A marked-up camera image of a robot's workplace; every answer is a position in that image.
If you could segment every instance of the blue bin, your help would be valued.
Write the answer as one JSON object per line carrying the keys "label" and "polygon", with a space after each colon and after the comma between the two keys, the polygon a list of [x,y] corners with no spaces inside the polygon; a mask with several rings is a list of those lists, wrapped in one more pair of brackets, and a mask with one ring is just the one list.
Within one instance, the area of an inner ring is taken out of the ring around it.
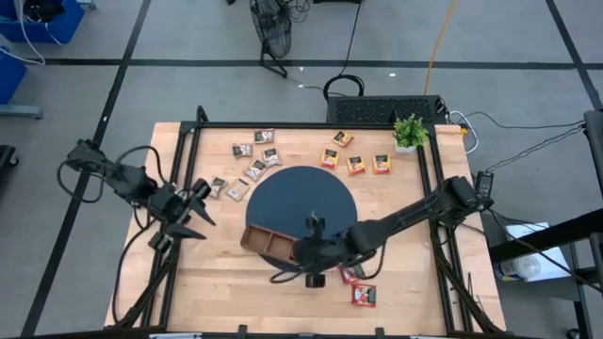
{"label": "blue bin", "polygon": [[25,76],[27,68],[20,60],[0,52],[0,105],[8,104],[19,83]]}
{"label": "blue bin", "polygon": [[[65,12],[58,15],[48,23],[29,23],[24,21],[25,32],[31,42],[50,42],[56,43],[52,37],[55,37],[61,44],[72,40],[75,29],[84,17],[84,10],[75,0],[54,0],[62,2]],[[0,20],[0,34],[4,35],[13,42],[26,42],[19,23],[17,11],[12,0],[0,0],[0,17],[14,19],[14,21]]]}

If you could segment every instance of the potted plant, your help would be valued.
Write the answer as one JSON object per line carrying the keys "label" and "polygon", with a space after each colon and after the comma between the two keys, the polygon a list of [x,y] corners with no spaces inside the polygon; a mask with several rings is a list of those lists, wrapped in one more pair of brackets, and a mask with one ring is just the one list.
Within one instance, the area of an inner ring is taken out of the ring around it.
{"label": "potted plant", "polygon": [[396,119],[394,123],[394,140],[397,153],[411,153],[416,146],[421,146],[425,142],[428,132],[423,128],[421,118],[411,114],[408,119]]}

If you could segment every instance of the plastic container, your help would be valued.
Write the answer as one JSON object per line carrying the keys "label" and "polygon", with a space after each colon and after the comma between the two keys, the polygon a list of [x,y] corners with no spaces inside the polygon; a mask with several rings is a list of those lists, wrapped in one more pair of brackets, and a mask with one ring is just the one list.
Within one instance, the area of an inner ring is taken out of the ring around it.
{"label": "plastic container", "polygon": [[[75,0],[56,0],[65,8],[51,23],[29,23],[24,21],[25,32],[31,42],[49,42],[61,44],[72,40],[75,29],[84,17],[84,10]],[[26,42],[19,22],[20,8],[15,8],[12,0],[0,0],[0,17],[10,18],[13,21],[0,20],[0,34],[13,42]]]}
{"label": "plastic container", "polygon": [[[9,52],[7,47],[0,48]],[[27,68],[23,62],[0,52],[0,105],[8,104],[19,83],[25,76]]]}
{"label": "plastic container", "polygon": [[540,263],[532,255],[494,264],[494,273],[504,282],[512,282],[540,274]]}

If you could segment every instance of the white flower pot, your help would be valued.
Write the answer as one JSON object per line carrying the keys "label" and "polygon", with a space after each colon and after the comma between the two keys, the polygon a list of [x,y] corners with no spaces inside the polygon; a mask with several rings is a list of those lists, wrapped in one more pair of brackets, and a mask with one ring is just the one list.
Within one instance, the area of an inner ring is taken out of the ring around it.
{"label": "white flower pot", "polygon": [[396,153],[412,153],[416,150],[416,146],[403,147],[398,146],[398,143],[394,140],[394,146],[396,147]]}

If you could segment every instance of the green plant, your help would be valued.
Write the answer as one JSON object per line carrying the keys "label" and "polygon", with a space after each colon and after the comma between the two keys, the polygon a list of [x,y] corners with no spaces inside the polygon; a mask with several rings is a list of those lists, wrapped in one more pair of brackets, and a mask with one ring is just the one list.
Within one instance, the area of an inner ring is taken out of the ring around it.
{"label": "green plant", "polygon": [[396,119],[394,130],[394,139],[398,147],[421,146],[428,134],[423,128],[423,120],[415,117],[415,113],[403,121]]}

